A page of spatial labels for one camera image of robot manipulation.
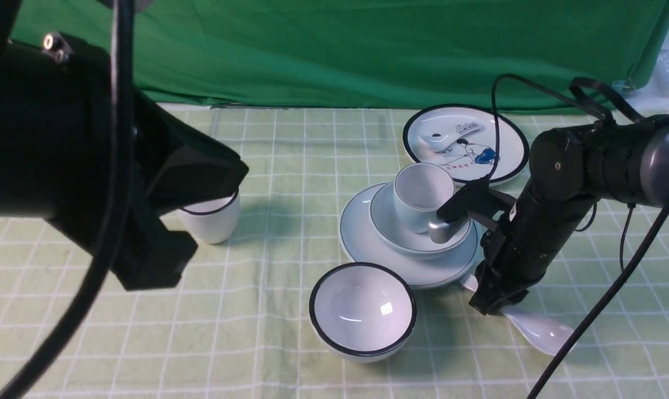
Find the white mug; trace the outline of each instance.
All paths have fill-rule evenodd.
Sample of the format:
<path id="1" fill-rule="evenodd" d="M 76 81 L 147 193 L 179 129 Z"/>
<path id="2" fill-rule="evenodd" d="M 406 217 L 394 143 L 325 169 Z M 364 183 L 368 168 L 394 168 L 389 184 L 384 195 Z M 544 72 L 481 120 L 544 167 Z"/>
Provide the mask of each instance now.
<path id="1" fill-rule="evenodd" d="M 404 167 L 393 180 L 393 208 L 398 220 L 411 232 L 428 232 L 428 221 L 455 194 L 455 181 L 445 169 L 432 163 Z"/>
<path id="2" fill-rule="evenodd" d="M 236 230 L 241 216 L 239 190 L 230 196 L 183 207 L 178 211 L 188 232 L 203 242 L 223 243 Z"/>

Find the green backdrop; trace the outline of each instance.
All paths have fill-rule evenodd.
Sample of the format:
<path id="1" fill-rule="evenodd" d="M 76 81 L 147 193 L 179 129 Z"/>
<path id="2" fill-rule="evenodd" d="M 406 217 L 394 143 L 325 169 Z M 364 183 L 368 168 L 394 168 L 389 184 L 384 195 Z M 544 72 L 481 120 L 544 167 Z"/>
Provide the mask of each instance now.
<path id="1" fill-rule="evenodd" d="M 564 90 L 577 75 L 649 80 L 669 0 L 155 0 L 136 20 L 135 73 L 157 101 L 216 105 L 489 107 L 517 73 Z M 94 0 L 25 0 L 13 38 L 60 30 L 109 48 Z M 567 111 L 500 86 L 508 111 Z"/>

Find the tableware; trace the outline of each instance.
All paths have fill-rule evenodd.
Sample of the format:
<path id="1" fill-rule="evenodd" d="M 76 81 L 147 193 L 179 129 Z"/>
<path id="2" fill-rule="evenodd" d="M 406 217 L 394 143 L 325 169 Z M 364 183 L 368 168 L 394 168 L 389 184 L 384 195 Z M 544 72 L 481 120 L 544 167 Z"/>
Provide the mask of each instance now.
<path id="1" fill-rule="evenodd" d="M 416 302 L 405 281 L 373 263 L 347 263 L 312 289 L 310 322 L 333 353 L 372 363 L 395 354 L 411 336 Z"/>
<path id="2" fill-rule="evenodd" d="M 474 275 L 461 278 L 460 284 L 473 293 L 478 288 Z M 504 306 L 500 313 L 514 324 L 534 348 L 550 356 L 555 356 L 573 333 L 572 328 L 560 321 L 530 313 L 516 305 Z"/>
<path id="3" fill-rule="evenodd" d="M 457 247 L 473 229 L 468 220 L 446 243 L 434 243 L 428 234 L 417 234 L 408 230 L 398 218 L 392 200 L 393 183 L 383 185 L 374 194 L 369 204 L 369 217 L 378 237 L 389 248 L 403 256 L 416 259 L 433 259 Z"/>
<path id="4" fill-rule="evenodd" d="M 393 207 L 401 224 L 414 233 L 428 231 L 428 221 L 455 194 L 455 181 L 432 163 L 412 163 L 393 180 Z"/>
<path id="5" fill-rule="evenodd" d="M 524 169 L 529 142 L 522 131 L 499 116 L 499 166 L 490 181 L 499 185 Z M 446 104 L 423 109 L 403 128 L 403 146 L 414 162 L 445 168 L 458 184 L 484 177 L 496 156 L 495 119 L 482 108 Z"/>
<path id="6" fill-rule="evenodd" d="M 188 232 L 203 242 L 225 242 L 236 229 L 241 215 L 239 190 L 226 198 L 200 202 L 178 210 Z"/>
<path id="7" fill-rule="evenodd" d="M 354 195 L 339 217 L 339 243 L 353 262 L 385 265 L 415 290 L 435 288 L 464 275 L 477 260 L 481 227 L 473 223 L 468 236 L 456 248 L 434 259 L 403 256 L 387 247 L 377 236 L 368 216 L 375 193 L 387 183 L 374 185 Z"/>

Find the white spoon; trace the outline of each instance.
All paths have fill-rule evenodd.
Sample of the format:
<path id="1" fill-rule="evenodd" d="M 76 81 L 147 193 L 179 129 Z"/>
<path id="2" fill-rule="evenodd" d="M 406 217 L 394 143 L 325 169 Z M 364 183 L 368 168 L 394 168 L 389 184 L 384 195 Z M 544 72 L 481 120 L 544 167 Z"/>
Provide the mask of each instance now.
<path id="1" fill-rule="evenodd" d="M 463 277 L 460 284 L 473 293 L 477 291 L 477 279 L 474 275 Z M 555 356 L 573 333 L 573 329 L 569 326 L 546 316 L 529 313 L 519 306 L 507 305 L 500 312 L 534 348 L 550 356 Z"/>

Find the bowl rim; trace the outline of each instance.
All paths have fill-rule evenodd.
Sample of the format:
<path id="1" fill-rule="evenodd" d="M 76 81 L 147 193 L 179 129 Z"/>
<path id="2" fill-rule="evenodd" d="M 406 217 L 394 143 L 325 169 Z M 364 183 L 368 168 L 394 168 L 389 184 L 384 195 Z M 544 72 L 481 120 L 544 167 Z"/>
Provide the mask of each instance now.
<path id="1" fill-rule="evenodd" d="M 187 205 L 187 207 L 179 208 L 179 210 L 181 210 L 182 212 L 188 213 L 190 215 L 195 215 L 195 216 L 206 216 L 206 215 L 209 215 L 209 214 L 215 214 L 215 213 L 221 212 L 224 209 L 230 207 L 231 204 L 233 204 L 234 201 L 236 201 L 236 197 L 238 197 L 238 196 L 239 196 L 239 188 L 236 187 L 236 191 L 233 194 L 231 194 L 231 199 L 229 200 L 229 202 L 227 202 L 226 205 L 223 205 L 222 207 L 218 207 L 217 209 L 214 209 L 213 211 L 206 211 L 206 212 L 190 211 L 189 209 L 187 209 L 187 207 L 190 207 L 191 205 Z"/>
<path id="2" fill-rule="evenodd" d="M 388 182 L 388 183 L 384 184 L 383 186 L 381 186 L 380 189 L 378 189 L 377 192 L 374 193 L 374 195 L 373 195 L 373 197 L 372 197 L 372 201 L 369 203 L 369 220 L 370 220 L 370 222 L 372 222 L 372 225 L 374 226 L 374 230 L 375 230 L 375 232 L 377 233 L 377 235 L 378 235 L 382 240 L 384 240 L 384 242 L 386 242 L 387 244 L 394 245 L 395 247 L 397 247 L 397 248 L 401 248 L 401 249 L 403 249 L 403 250 L 407 250 L 407 252 L 413 252 L 413 253 L 425 253 L 425 254 L 435 254 L 435 253 L 448 252 L 448 250 L 451 250 L 451 249 L 457 247 L 457 245 L 460 245 L 460 243 L 463 242 L 463 240 L 464 240 L 465 238 L 467 238 L 467 236 L 469 235 L 469 233 L 470 233 L 470 229 L 472 228 L 472 220 L 471 220 L 471 219 L 469 219 L 468 222 L 467 222 L 467 224 L 468 224 L 468 226 L 467 226 L 467 232 L 465 233 L 464 237 L 463 237 L 461 240 L 459 240 L 458 242 L 453 243 L 452 245 L 448 245 L 447 247 L 443 247 L 443 248 L 439 248 L 439 249 L 431 249 L 431 250 L 427 250 L 427 249 L 414 249 L 414 248 L 404 247 L 404 246 L 401 245 L 400 243 L 395 243 L 395 242 L 391 241 L 388 237 L 386 237 L 386 236 L 381 232 L 381 229 L 379 229 L 379 227 L 378 227 L 378 225 L 377 225 L 377 222 L 374 220 L 373 211 L 372 211 L 372 209 L 373 209 L 373 208 L 372 208 L 372 204 L 374 203 L 374 200 L 377 199 L 377 195 L 378 195 L 383 189 L 385 189 L 386 187 L 388 187 L 389 185 L 393 185 L 393 186 L 394 186 L 394 187 L 393 187 L 393 190 L 395 190 L 395 184 L 394 184 L 393 182 Z"/>
<path id="3" fill-rule="evenodd" d="M 370 267 L 370 268 L 375 268 L 380 271 L 383 271 L 385 273 L 388 273 L 389 275 L 393 276 L 404 288 L 406 294 L 408 295 L 408 299 L 411 302 L 411 321 L 408 324 L 407 328 L 401 334 L 401 336 L 396 339 L 396 341 L 388 346 L 385 346 L 381 349 L 375 349 L 373 351 L 358 351 L 355 349 L 350 349 L 347 348 L 346 346 L 342 346 L 335 341 L 333 341 L 327 334 L 322 330 L 320 323 L 317 321 L 317 316 L 315 315 L 315 299 L 317 298 L 317 293 L 320 291 L 320 287 L 322 286 L 322 283 L 327 280 L 327 278 L 332 277 L 335 275 L 335 273 L 339 272 L 340 270 L 345 270 L 347 268 L 353 268 L 353 267 L 358 267 L 358 266 L 363 266 L 363 267 Z M 325 342 L 328 346 L 333 348 L 336 351 L 339 351 L 347 356 L 355 356 L 355 357 L 375 357 L 375 356 L 380 356 L 383 354 L 386 354 L 393 349 L 397 348 L 401 344 L 403 344 L 409 336 L 411 336 L 411 333 L 413 332 L 413 327 L 416 324 L 416 316 L 418 315 L 418 309 L 416 308 L 416 300 L 415 297 L 413 296 L 413 291 L 411 288 L 406 284 L 406 282 L 401 278 L 399 275 L 397 275 L 395 272 L 392 270 L 389 270 L 388 268 L 383 267 L 382 265 L 377 265 L 376 263 L 370 263 L 370 262 L 350 262 L 350 263 L 345 263 L 343 265 L 339 265 L 336 268 L 333 268 L 332 270 L 328 271 L 325 273 L 318 281 L 317 284 L 315 284 L 315 287 L 312 288 L 312 293 L 310 293 L 310 301 L 307 306 L 307 311 L 310 315 L 310 322 L 312 323 L 312 327 L 315 328 L 315 332 L 317 335 L 322 339 L 322 341 Z"/>

